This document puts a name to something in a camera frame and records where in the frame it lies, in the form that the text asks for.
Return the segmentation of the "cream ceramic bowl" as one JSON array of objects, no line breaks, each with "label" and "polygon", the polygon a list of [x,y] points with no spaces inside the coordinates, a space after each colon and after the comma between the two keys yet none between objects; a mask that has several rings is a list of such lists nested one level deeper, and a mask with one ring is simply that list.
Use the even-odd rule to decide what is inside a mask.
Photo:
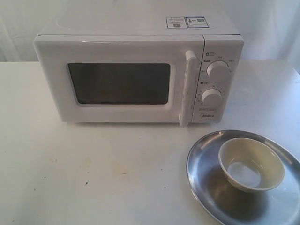
[{"label": "cream ceramic bowl", "polygon": [[218,160],[227,181],[243,192],[272,190],[285,177],[279,156],[254,139],[233,138],[224,142],[218,151]]}]

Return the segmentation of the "white microwave oven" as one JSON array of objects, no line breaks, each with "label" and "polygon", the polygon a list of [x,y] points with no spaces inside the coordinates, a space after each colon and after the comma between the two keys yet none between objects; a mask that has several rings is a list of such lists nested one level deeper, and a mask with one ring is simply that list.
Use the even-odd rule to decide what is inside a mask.
[{"label": "white microwave oven", "polygon": [[[204,16],[209,28],[168,29],[166,17]],[[233,22],[213,0],[71,0],[37,35],[77,36],[187,36],[202,35],[205,41],[190,123],[220,122],[243,48]],[[209,64],[224,61],[230,76],[211,80]],[[208,89],[221,92],[217,107],[203,104]]]}]

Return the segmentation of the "lower white control knob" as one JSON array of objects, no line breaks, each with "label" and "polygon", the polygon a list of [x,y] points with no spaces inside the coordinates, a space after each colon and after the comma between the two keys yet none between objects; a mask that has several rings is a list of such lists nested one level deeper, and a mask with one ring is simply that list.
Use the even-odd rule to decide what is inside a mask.
[{"label": "lower white control knob", "polygon": [[208,89],[202,94],[202,102],[207,107],[217,107],[222,103],[221,92],[217,89]]}]

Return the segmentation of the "white control knob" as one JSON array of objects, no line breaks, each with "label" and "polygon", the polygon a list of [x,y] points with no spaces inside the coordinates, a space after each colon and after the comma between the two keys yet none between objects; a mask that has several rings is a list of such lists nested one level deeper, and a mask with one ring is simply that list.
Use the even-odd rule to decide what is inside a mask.
[{"label": "white control knob", "polygon": [[202,102],[207,107],[217,107],[222,103],[221,92],[217,89],[208,89],[202,94]]},{"label": "white control knob", "polygon": [[223,82],[229,78],[230,69],[226,62],[218,60],[209,64],[207,74],[211,80]]}]

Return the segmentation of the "upper white control knob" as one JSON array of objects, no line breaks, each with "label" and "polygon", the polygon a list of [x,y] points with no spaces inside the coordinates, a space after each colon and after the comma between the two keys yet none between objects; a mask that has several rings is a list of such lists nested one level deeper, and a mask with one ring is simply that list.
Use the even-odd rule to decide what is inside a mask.
[{"label": "upper white control knob", "polygon": [[223,82],[229,78],[230,69],[226,62],[218,60],[209,64],[207,74],[211,80]]}]

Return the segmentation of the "white and blue warning sticker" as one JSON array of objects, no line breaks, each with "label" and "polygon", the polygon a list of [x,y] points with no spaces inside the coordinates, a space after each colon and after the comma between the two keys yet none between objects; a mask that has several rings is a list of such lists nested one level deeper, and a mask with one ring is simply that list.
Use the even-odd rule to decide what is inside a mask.
[{"label": "white and blue warning sticker", "polygon": [[166,17],[168,29],[209,28],[204,16]]}]

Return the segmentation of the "round stainless steel tray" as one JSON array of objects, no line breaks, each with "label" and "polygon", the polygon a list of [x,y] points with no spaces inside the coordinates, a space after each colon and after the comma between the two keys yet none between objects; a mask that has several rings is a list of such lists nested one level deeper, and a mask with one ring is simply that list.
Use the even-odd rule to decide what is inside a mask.
[{"label": "round stainless steel tray", "polygon": [[[266,144],[283,162],[285,177],[261,194],[238,190],[225,178],[218,161],[221,145],[232,138]],[[222,225],[298,225],[300,223],[300,162],[276,142],[242,130],[221,130],[200,138],[191,148],[187,177],[195,199]]]}]

